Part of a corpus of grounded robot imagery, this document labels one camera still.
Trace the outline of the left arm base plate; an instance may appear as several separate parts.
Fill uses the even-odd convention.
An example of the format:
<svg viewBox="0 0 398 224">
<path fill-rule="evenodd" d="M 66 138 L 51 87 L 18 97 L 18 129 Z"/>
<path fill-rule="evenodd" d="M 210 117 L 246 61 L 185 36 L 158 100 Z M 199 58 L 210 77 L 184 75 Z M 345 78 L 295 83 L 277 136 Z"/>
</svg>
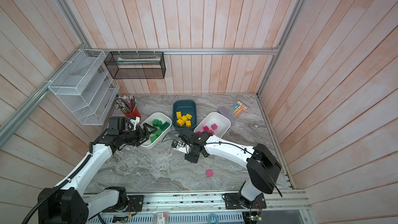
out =
<svg viewBox="0 0 398 224">
<path fill-rule="evenodd" d="M 128 195 L 127 196 L 128 202 L 126 211 L 128 213 L 139 213 L 143 209 L 144 204 L 144 195 Z"/>
</svg>

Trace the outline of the long dark green brick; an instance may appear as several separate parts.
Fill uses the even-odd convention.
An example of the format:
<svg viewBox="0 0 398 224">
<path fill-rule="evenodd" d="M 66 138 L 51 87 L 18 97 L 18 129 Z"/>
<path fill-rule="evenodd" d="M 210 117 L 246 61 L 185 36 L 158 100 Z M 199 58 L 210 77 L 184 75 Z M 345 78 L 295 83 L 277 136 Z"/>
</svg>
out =
<svg viewBox="0 0 398 224">
<path fill-rule="evenodd" d="M 170 126 L 170 123 L 169 123 L 169 122 L 165 122 L 165 123 L 163 123 L 163 124 L 160 126 L 160 129 L 161 129 L 162 131 L 165 131 L 166 129 L 169 128 L 169 126 Z"/>
</svg>

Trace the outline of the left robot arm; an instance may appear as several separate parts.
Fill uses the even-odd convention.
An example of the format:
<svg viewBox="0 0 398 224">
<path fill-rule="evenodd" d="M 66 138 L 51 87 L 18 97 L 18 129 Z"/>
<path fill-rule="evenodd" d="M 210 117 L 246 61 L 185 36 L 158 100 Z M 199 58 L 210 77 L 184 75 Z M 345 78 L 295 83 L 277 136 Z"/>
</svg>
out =
<svg viewBox="0 0 398 224">
<path fill-rule="evenodd" d="M 135 118 L 110 118 L 108 128 L 89 144 L 79 164 L 53 188 L 42 190 L 29 216 L 37 213 L 40 224 L 84 224 L 106 209 L 136 211 L 124 187 L 110 186 L 87 199 L 83 196 L 94 175 L 116 151 L 125 146 L 139 147 L 157 131 L 147 123 L 139 125 Z"/>
</svg>

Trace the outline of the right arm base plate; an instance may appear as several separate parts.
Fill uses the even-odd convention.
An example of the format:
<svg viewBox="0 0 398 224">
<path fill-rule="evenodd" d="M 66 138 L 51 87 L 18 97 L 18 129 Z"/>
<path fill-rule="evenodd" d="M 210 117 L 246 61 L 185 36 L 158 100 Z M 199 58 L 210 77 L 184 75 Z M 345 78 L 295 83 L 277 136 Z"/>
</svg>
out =
<svg viewBox="0 0 398 224">
<path fill-rule="evenodd" d="M 225 193 L 222 195 L 226 209 L 266 209 L 266 202 L 263 195 L 258 195 L 255 200 L 250 201 L 240 193 Z"/>
</svg>

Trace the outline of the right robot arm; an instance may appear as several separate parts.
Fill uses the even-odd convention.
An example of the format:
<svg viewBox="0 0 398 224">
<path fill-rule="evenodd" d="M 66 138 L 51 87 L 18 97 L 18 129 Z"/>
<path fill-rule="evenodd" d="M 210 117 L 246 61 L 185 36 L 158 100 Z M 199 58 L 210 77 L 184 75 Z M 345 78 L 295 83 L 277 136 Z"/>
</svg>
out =
<svg viewBox="0 0 398 224">
<path fill-rule="evenodd" d="M 200 155 L 219 156 L 247 169 L 249 180 L 244 182 L 233 200 L 240 205 L 252 204 L 260 194 L 272 194 L 282 166 L 263 144 L 256 146 L 239 145 L 226 141 L 210 132 L 195 133 L 185 128 L 179 138 L 188 152 L 184 159 L 197 163 Z"/>
</svg>

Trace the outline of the green square brick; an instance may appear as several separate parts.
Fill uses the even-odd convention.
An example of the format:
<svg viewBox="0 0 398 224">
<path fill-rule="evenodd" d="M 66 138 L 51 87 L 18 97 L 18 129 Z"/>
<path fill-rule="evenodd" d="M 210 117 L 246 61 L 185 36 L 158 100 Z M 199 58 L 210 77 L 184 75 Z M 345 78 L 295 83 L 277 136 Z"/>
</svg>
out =
<svg viewBox="0 0 398 224">
<path fill-rule="evenodd" d="M 152 122 L 152 125 L 154 127 L 157 127 L 159 125 L 159 120 L 158 119 L 154 119 L 153 122 Z"/>
</svg>

